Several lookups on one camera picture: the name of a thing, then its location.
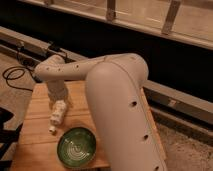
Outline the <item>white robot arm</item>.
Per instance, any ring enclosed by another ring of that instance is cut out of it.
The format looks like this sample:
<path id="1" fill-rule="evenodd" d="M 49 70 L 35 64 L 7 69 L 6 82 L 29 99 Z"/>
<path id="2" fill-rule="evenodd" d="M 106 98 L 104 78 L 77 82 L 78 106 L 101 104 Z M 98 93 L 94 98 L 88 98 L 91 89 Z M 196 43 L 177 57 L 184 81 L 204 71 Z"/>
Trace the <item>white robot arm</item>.
<path id="1" fill-rule="evenodd" d="M 66 80 L 83 80 L 93 122 L 111 171 L 167 171 L 141 89 L 146 61 L 134 53 L 106 55 L 66 63 L 53 55 L 35 74 L 48 85 L 52 100 L 64 99 Z"/>

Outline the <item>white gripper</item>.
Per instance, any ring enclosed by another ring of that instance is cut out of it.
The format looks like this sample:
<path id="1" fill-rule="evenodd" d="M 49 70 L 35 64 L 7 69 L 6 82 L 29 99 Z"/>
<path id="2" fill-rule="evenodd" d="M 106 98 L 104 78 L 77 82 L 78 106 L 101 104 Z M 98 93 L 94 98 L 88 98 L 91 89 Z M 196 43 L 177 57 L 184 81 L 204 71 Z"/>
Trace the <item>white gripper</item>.
<path id="1" fill-rule="evenodd" d="M 63 80 L 49 81 L 47 83 L 47 88 L 48 88 L 48 96 L 51 100 L 49 102 L 50 109 L 52 109 L 54 106 L 53 101 L 65 100 L 68 98 L 68 89 Z M 69 100 L 67 101 L 67 105 L 69 108 L 73 107 L 72 102 Z"/>

